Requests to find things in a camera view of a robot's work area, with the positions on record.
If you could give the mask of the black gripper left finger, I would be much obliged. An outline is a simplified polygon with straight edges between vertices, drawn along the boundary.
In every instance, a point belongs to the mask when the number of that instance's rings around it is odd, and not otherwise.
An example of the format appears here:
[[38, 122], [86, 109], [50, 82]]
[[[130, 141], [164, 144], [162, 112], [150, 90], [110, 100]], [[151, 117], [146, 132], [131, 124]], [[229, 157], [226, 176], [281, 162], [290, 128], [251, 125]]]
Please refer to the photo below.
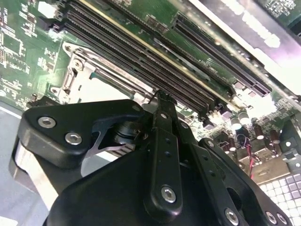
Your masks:
[[146, 174], [152, 186], [180, 188], [178, 139], [164, 111], [165, 95], [156, 92], [150, 111], [129, 99], [30, 108], [20, 121], [15, 163], [50, 211], [67, 187], [86, 177], [81, 174], [85, 157], [94, 149], [112, 147], [121, 136], [124, 143], [137, 143], [135, 151], [122, 157], [149, 154]]

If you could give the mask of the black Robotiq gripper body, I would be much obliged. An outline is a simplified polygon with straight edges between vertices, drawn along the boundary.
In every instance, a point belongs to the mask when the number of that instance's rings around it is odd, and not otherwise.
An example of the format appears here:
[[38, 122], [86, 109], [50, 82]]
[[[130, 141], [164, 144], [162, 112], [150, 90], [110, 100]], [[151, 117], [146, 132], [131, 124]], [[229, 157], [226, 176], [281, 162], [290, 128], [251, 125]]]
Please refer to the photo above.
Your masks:
[[152, 186], [147, 152], [122, 157], [67, 187], [54, 202], [48, 226], [208, 226], [199, 177], [181, 165], [180, 188]]

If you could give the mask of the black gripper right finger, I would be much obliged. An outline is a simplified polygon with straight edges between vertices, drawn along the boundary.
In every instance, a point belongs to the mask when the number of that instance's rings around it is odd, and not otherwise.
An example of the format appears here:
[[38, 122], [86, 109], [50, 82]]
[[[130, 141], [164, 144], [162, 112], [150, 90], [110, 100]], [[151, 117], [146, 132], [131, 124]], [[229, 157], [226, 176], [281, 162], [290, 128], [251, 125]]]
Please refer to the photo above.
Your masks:
[[165, 95], [164, 111], [171, 116], [180, 142], [180, 156], [188, 161], [200, 185], [197, 193], [209, 226], [290, 226], [289, 217], [214, 141], [194, 138], [178, 119], [177, 102]]

